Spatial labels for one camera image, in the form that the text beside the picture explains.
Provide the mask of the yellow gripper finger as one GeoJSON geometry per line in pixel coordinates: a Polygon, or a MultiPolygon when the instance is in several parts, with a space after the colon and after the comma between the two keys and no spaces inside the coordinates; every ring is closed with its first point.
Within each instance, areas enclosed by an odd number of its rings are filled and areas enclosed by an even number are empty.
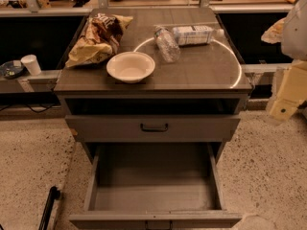
{"type": "Polygon", "coordinates": [[[307,101],[307,61],[295,60],[283,71],[269,114],[280,122],[288,121],[307,101]]]}
{"type": "Polygon", "coordinates": [[[276,21],[262,34],[261,40],[270,44],[279,43],[282,40],[284,22],[284,18],[276,21]]]}

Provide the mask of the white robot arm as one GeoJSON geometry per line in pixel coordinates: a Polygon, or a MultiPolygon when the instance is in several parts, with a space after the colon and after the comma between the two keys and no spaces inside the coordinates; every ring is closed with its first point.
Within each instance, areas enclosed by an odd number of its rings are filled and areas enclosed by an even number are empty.
{"type": "Polygon", "coordinates": [[[268,105],[269,115],[284,122],[307,101],[307,0],[298,0],[285,18],[262,34],[261,40],[270,44],[280,42],[282,54],[294,60],[283,71],[281,83],[268,105]]]}

